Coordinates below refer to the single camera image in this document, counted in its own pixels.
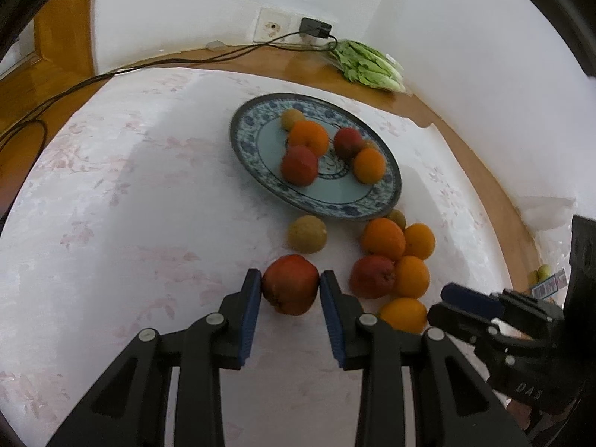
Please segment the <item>person's right hand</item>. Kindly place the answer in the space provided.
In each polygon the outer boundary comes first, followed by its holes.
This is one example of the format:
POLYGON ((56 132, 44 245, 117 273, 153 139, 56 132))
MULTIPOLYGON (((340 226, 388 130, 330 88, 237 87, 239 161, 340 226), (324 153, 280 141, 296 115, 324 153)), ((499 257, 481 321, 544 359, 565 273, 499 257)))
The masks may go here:
POLYGON ((518 427, 521 428, 522 431, 529 428, 532 407, 511 399, 506 406, 506 410, 512 417, 514 417, 518 427))

